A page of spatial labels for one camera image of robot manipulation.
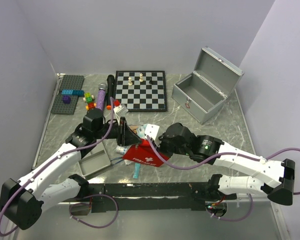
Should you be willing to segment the red first aid pouch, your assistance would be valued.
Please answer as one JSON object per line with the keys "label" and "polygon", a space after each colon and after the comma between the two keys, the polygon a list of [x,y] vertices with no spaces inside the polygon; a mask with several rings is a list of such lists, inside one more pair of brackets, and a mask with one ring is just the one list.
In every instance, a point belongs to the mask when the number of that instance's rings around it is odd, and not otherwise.
{"label": "red first aid pouch", "polygon": [[145,139],[142,140],[141,144],[131,145],[122,158],[124,160],[153,167],[160,167],[164,164],[164,162],[154,153],[149,142]]}

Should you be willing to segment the blue plastic tweezers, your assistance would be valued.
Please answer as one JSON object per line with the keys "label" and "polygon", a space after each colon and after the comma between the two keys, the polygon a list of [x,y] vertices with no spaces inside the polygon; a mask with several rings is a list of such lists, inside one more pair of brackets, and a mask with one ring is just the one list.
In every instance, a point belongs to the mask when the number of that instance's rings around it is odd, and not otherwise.
{"label": "blue plastic tweezers", "polygon": [[112,159],[110,162],[111,162],[111,165],[116,165],[122,161],[123,161],[122,157],[116,157],[116,158]]}

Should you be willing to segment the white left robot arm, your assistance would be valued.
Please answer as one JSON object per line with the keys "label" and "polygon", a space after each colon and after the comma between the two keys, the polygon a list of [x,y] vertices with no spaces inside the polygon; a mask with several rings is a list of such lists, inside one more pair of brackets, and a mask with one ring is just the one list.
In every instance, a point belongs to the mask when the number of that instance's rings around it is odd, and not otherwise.
{"label": "white left robot arm", "polygon": [[85,200],[89,195],[89,183],[78,174],[59,184],[53,182],[105,139],[115,139],[122,147],[142,143],[125,117],[116,120],[112,113],[110,120],[104,121],[100,109],[88,110],[83,122],[50,158],[19,180],[10,178],[4,182],[0,193],[0,219],[7,217],[26,230],[45,210],[58,203],[67,199]]}

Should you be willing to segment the bag of cotton swabs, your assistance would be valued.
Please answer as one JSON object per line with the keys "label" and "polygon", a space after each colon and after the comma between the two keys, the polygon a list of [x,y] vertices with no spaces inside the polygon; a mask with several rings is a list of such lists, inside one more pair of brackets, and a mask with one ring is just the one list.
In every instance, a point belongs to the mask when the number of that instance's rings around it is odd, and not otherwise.
{"label": "bag of cotton swabs", "polygon": [[129,125],[129,128],[130,128],[135,134],[137,134],[137,133],[138,133],[138,129],[140,128],[140,126],[139,126],[139,125],[130,124],[130,125]]}

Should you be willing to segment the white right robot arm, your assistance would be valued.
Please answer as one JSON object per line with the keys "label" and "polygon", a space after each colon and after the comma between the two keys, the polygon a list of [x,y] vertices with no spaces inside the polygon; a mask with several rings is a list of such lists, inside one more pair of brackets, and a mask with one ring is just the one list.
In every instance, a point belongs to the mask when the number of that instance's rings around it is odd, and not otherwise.
{"label": "white right robot arm", "polygon": [[214,175],[208,193],[213,199],[223,195],[265,195],[277,204],[290,206],[293,203],[295,162],[265,159],[229,143],[210,136],[195,135],[181,123],[174,123],[157,137],[159,151],[165,154],[189,156],[197,163],[229,168],[242,176]]}

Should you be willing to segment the small clear white packet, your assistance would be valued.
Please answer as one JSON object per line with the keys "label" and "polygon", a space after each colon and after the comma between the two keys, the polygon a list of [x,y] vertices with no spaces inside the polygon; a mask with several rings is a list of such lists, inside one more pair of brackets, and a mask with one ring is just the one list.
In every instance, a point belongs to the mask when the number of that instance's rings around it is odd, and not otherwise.
{"label": "small clear white packet", "polygon": [[121,155],[124,155],[128,149],[127,147],[123,147],[123,146],[117,146],[115,151],[118,153],[118,154],[121,154]]}

